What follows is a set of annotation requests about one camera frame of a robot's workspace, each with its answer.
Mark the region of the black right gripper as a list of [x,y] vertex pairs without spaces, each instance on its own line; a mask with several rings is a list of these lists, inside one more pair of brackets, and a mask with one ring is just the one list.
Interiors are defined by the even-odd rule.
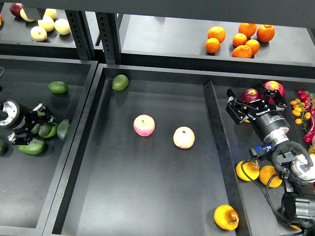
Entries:
[[225,110],[237,125],[243,123],[244,119],[249,119],[254,131],[264,143],[288,141],[286,134],[290,129],[290,125],[280,113],[287,107],[283,85],[276,81],[267,81],[265,83],[258,81],[254,88],[258,91],[259,98],[263,101],[263,106],[276,111],[268,109],[255,113],[256,108],[252,104],[236,98],[230,88],[226,92],[228,102]]

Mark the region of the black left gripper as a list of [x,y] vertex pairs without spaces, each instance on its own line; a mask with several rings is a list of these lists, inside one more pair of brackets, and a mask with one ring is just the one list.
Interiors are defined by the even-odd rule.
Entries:
[[7,139],[13,145],[28,145],[36,138],[31,130],[36,124],[53,123],[55,116],[49,108],[39,102],[32,110],[20,108],[17,117],[11,125],[12,133]]

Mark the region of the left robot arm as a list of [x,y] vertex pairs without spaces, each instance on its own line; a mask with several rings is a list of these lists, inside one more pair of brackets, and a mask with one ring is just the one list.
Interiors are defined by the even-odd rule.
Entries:
[[36,128],[54,120],[53,113],[41,102],[33,109],[11,99],[0,103],[0,127],[11,132],[7,139],[13,145],[30,144],[37,138]]

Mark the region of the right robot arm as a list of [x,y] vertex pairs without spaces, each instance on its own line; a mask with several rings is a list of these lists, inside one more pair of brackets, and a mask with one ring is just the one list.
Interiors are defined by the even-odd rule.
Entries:
[[226,111],[236,124],[250,121],[262,145],[249,150],[250,160],[268,159],[275,168],[267,181],[264,197],[271,206],[268,189],[275,177],[284,181],[281,209],[271,208],[282,223],[300,228],[298,235],[315,234],[315,197],[301,190],[315,181],[315,162],[309,152],[300,144],[287,137],[290,126],[281,112],[287,107],[281,93],[266,88],[262,82],[256,89],[263,98],[252,102],[238,99],[232,89],[227,90]]

